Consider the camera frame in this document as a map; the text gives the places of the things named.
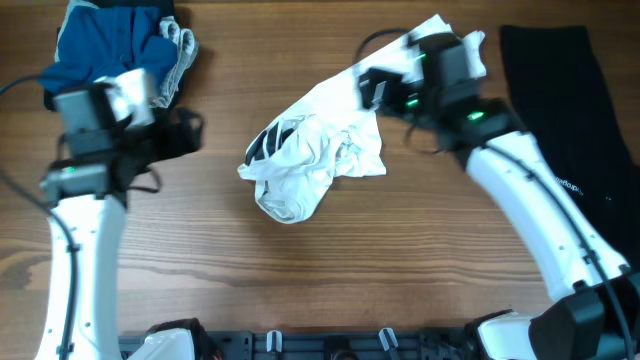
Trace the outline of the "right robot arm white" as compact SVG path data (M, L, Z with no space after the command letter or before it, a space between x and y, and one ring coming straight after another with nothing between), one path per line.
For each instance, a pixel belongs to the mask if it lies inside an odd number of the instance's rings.
M464 70L356 71L363 108L433 131L494 200L534 258L551 298L538 315L512 310L468 324L480 359L631 359L639 350L639 277L556 183L533 135Z

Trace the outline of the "white t-shirt black print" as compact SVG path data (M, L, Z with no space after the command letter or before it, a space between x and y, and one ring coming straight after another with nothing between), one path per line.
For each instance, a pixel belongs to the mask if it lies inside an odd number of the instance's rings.
M257 205L271 218L294 224L309 219L337 177L383 176L376 114L361 105L356 78L371 68L417 80L418 53L409 39L449 34L434 15L337 75L318 83L277 116L249 145L239 176L255 184Z

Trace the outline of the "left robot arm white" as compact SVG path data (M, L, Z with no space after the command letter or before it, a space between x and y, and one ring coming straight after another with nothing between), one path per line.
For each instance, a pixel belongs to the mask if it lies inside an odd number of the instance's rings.
M118 359L117 267L134 180L156 162L198 151L203 118L188 108L137 123L108 110L65 113L66 159L41 187L51 234L51 276L39 359Z

